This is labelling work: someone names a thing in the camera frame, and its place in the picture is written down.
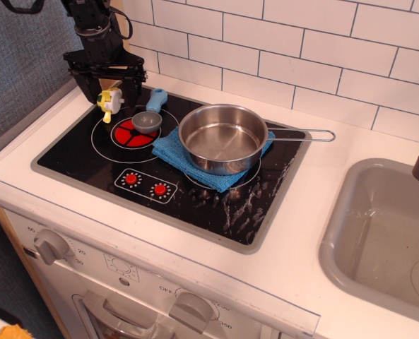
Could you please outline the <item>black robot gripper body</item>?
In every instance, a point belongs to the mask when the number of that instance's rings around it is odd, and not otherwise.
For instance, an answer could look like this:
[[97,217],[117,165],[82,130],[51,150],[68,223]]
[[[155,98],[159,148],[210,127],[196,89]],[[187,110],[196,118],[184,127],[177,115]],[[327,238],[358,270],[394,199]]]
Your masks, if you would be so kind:
[[96,28],[75,27],[83,48],[64,54],[75,75],[111,80],[146,81],[143,58],[127,52],[119,28],[111,22]]

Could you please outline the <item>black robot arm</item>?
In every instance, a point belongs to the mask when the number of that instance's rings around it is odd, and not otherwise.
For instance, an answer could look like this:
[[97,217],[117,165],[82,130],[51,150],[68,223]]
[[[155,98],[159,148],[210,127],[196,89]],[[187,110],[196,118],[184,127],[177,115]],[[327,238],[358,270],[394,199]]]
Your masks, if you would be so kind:
[[116,17],[122,12],[109,1],[64,1],[63,5],[74,19],[75,32],[83,45],[82,50],[65,53],[64,59],[83,94],[95,104],[102,92],[101,79],[120,81],[125,105],[135,106],[146,72],[144,59],[124,48],[123,41],[132,36],[132,26],[123,36]]

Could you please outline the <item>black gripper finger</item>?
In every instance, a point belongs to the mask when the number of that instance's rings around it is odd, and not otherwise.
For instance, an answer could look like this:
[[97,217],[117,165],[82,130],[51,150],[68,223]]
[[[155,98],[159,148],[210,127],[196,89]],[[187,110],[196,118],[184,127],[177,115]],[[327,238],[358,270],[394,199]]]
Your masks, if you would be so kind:
[[122,93],[126,107],[134,107],[142,93],[141,81],[125,78],[122,80]]
[[101,84],[97,78],[93,78],[90,73],[71,73],[86,99],[95,104],[101,93]]

